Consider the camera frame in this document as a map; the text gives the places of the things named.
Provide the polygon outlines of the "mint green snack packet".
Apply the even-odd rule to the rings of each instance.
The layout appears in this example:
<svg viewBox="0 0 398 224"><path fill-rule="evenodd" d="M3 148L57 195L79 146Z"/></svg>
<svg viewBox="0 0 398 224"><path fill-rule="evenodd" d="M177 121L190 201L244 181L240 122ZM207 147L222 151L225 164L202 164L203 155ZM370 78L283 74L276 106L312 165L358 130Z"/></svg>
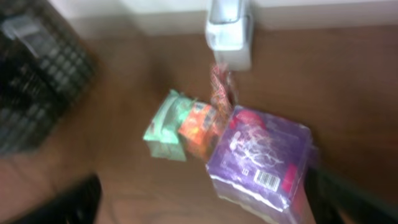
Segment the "mint green snack packet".
<svg viewBox="0 0 398 224"><path fill-rule="evenodd" d="M169 91L143 135L152 157L182 162L187 160L178 130L192 106L193 100L189 97L175 90Z"/></svg>

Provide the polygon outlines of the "purple tissue pack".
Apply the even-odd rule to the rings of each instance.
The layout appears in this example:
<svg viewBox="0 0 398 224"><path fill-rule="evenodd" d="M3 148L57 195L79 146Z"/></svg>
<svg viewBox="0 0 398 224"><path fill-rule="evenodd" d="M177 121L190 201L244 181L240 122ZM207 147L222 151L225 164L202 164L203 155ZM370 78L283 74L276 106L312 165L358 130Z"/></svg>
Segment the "purple tissue pack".
<svg viewBox="0 0 398 224"><path fill-rule="evenodd" d="M300 123L236 106L206 169L219 198L267 223L301 223L312 143Z"/></svg>

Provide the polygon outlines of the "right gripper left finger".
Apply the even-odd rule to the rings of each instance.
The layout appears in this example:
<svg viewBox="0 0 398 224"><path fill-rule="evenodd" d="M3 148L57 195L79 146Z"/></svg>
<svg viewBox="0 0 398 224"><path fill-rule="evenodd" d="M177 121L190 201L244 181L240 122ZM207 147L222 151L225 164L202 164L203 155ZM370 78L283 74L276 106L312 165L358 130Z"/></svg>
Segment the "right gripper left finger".
<svg viewBox="0 0 398 224"><path fill-rule="evenodd" d="M90 174L53 199L9 220L10 224L94 224L102 186L96 174Z"/></svg>

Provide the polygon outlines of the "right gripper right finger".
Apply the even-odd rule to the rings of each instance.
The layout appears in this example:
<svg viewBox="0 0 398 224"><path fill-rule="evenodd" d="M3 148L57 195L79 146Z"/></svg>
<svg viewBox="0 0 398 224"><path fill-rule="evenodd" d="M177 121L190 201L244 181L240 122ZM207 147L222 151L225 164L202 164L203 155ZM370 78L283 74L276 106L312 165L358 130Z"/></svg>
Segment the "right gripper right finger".
<svg viewBox="0 0 398 224"><path fill-rule="evenodd" d="M310 167L305 194L316 223L397 223L397 207L323 170Z"/></svg>

